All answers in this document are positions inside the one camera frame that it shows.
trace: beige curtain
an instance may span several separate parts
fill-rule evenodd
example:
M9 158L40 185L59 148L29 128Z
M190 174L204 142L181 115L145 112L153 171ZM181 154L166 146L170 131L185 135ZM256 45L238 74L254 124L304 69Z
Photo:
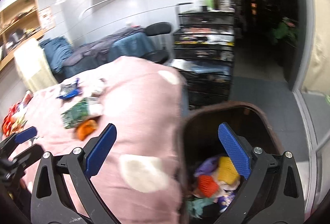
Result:
M315 0L315 37L303 90L330 94L330 0Z
M57 84L36 39L24 43L14 52L14 57L17 72L30 91L36 92Z

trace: teal cloth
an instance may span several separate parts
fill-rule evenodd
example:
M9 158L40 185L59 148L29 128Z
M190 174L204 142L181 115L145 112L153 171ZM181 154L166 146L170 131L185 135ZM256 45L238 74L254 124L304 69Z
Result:
M187 201L186 204L189 215L194 218L201 218L204 207L213 204L213 201L213 198L195 199L193 201Z

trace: white cable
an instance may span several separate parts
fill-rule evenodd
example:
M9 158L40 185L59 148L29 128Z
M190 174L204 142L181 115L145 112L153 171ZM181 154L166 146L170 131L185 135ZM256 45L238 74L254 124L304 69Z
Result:
M103 0L103 1L101 1L101 2L99 2L99 3L97 3L97 4L94 4L93 6L90 6L89 8L83 10L82 13L79 15L79 21L81 21L82 16L83 16L84 13L87 12L89 9L91 9L91 8L93 8L93 7L95 7L95 6L99 5L99 4L102 4L102 3L106 2L106 1L109 1L109 0Z

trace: bed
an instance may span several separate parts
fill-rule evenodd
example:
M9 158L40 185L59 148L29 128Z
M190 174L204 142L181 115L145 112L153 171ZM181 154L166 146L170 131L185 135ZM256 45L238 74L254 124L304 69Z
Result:
M179 73L171 67L122 56L64 82L70 83L76 77L80 78L84 94L93 80L107 81L101 96L104 115L98 120L98 130L81 142L75 138L73 129L64 129L60 113L81 97L63 104L56 99L59 85L55 85L36 92L28 105L26 128L37 128L36 143L54 156L68 154L113 123L117 140L98 175L91 178L101 198L123 224L178 223L182 195L174 177L179 168L174 141L181 117L188 111L184 81ZM31 142L20 145L14 154L30 145ZM157 176L148 174L144 166L137 171L132 166L137 161L141 166L154 164ZM24 177L30 190L38 164L29 167ZM66 175L65 179L75 207L79 213L86 214L70 176Z

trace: black storage rack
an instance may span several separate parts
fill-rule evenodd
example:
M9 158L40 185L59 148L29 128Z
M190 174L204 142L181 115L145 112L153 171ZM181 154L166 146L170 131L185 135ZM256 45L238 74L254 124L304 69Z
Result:
M188 83L189 108L227 101L234 68L234 13L233 12L179 12L180 29L174 36L174 54L176 59L202 60L230 67L228 73L194 73L179 70ZM186 28L211 29L205 33L192 33Z

